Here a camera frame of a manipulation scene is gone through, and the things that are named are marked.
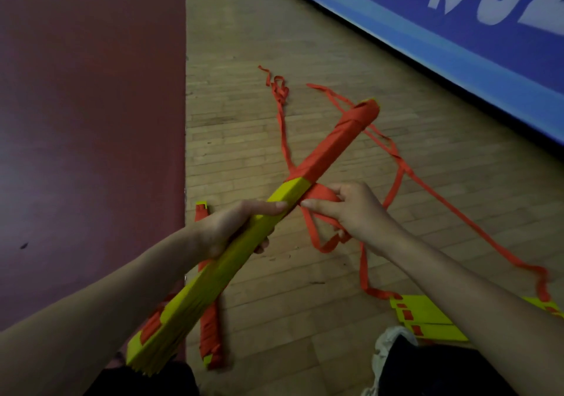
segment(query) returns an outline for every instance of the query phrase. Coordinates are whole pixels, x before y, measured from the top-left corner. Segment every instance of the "maroon floor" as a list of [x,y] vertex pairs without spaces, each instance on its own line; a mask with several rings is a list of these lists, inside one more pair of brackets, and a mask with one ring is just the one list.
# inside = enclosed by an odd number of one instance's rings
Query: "maroon floor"
[[0,0],[0,330],[184,223],[185,0]]

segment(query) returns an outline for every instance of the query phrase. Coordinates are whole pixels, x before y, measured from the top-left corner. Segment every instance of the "banner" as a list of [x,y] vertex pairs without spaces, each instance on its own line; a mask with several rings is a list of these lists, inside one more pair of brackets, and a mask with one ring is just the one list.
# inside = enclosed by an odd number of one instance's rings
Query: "banner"
[[563,0],[314,1],[564,144]]

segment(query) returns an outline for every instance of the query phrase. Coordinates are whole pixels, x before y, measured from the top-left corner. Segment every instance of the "person's right arm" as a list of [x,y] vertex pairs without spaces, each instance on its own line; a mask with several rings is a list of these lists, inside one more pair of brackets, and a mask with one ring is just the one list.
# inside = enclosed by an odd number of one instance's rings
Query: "person's right arm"
[[338,220],[400,267],[521,395],[564,394],[564,321],[473,273],[408,233],[366,184],[330,186],[342,202],[301,205]]

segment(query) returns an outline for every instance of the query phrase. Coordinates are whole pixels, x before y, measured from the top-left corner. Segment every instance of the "person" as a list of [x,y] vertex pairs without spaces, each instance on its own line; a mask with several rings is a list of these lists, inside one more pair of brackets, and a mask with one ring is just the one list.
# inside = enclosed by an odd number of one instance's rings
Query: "person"
[[[483,382],[484,391],[506,385],[505,390],[521,395],[564,394],[564,321],[412,236],[387,214],[366,184],[338,183],[329,187],[341,202],[307,199],[301,205],[337,219],[372,253],[400,267],[462,330],[478,350],[469,350],[475,356],[470,362],[464,361],[469,365],[465,379],[468,375],[474,378],[474,382],[467,383],[468,389],[485,378],[495,380],[498,375],[501,384],[498,380],[490,387]],[[0,336],[0,394],[80,395],[89,391],[115,352],[179,278],[203,259],[221,255],[229,238],[251,215],[277,215],[287,208],[281,202],[239,202],[190,223],[100,281],[13,325]],[[256,252],[261,253],[267,246],[265,240]],[[399,334],[386,348],[380,388],[373,388],[371,394],[467,394],[451,392],[461,387],[448,375],[437,375],[432,380],[417,375],[421,369],[438,369],[428,359],[441,362],[447,374],[457,374],[455,363],[465,356],[437,354],[435,350],[430,357],[420,357],[419,353],[428,352],[416,350],[408,342],[409,337]],[[405,361],[405,353],[415,360],[403,362],[387,373],[387,365]],[[472,365],[482,357],[486,366],[473,370]],[[407,382],[414,376],[427,386],[425,392],[421,383],[416,389]]]

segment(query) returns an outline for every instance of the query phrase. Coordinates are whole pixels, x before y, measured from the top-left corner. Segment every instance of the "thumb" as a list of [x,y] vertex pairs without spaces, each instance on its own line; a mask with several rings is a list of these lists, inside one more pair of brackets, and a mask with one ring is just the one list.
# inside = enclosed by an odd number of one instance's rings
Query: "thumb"
[[338,201],[318,200],[318,199],[305,199],[302,200],[300,206],[309,209],[312,212],[328,216],[339,220],[341,213],[341,204]]

